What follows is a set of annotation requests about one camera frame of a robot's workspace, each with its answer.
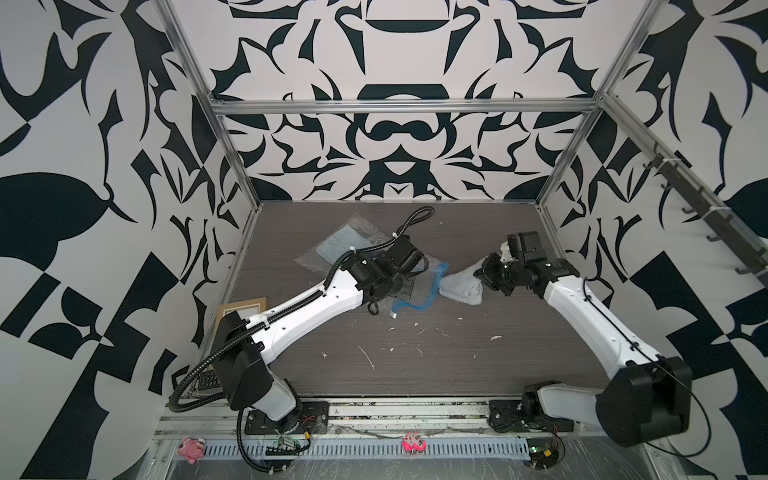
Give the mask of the grey towel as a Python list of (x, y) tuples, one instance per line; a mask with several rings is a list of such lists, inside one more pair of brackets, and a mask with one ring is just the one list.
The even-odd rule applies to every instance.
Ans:
[(484, 262), (485, 258), (464, 270), (444, 276), (439, 284), (439, 293), (448, 299), (460, 303), (471, 306), (480, 305), (484, 290), (493, 290), (493, 287), (487, 281), (481, 280), (474, 275), (483, 266)]

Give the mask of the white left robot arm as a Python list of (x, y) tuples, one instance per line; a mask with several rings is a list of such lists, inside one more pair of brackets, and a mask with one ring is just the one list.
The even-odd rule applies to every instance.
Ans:
[(403, 234), (381, 249), (348, 250), (323, 282), (271, 310), (249, 317), (238, 311), (225, 315), (212, 350), (243, 337), (212, 362), (230, 409), (255, 410), (280, 433), (297, 428), (301, 401), (270, 364), (303, 336), (343, 313), (365, 306), (374, 314), (381, 301), (407, 290), (428, 267), (426, 255)]

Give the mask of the light teal towel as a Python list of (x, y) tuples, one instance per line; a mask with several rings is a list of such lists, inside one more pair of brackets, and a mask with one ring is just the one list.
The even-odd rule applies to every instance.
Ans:
[(365, 238), (348, 225), (343, 226), (316, 248), (316, 253), (326, 262), (333, 264), (340, 256), (351, 248), (357, 249), (365, 244)]

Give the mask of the clear vacuum bag blue zip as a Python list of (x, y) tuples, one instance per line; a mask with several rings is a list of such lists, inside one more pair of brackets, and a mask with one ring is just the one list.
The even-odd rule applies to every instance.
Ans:
[(394, 301), (392, 316), (405, 307), (424, 311), (437, 296), (449, 265), (424, 254), (406, 230), (433, 213), (431, 207), (420, 208), (388, 235), (367, 220), (353, 217), (296, 262), (321, 273), (321, 286), (328, 293), (342, 273), (351, 275), (353, 286), (363, 295), (362, 303), (372, 315), (379, 313), (380, 303), (389, 300)]

